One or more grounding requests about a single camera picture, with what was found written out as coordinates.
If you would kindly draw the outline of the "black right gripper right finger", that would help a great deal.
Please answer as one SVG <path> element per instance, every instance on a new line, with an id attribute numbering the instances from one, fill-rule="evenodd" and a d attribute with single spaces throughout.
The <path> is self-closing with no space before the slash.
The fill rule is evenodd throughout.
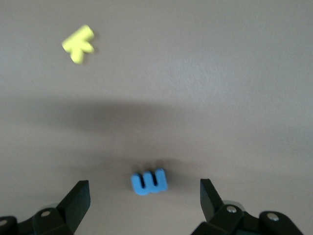
<path id="1" fill-rule="evenodd" d="M 254 217 L 234 204 L 226 204 L 209 179 L 200 180 L 200 201 L 205 222 L 193 235 L 301 235 L 286 215 L 263 211 Z"/>

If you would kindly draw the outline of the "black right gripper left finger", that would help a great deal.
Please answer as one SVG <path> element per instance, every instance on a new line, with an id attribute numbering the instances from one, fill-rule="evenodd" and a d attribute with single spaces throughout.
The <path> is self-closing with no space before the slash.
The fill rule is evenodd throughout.
<path id="1" fill-rule="evenodd" d="M 2 235 L 73 235 L 90 207 L 88 180 L 79 181 L 55 207 L 46 207 L 29 219 L 0 218 Z"/>

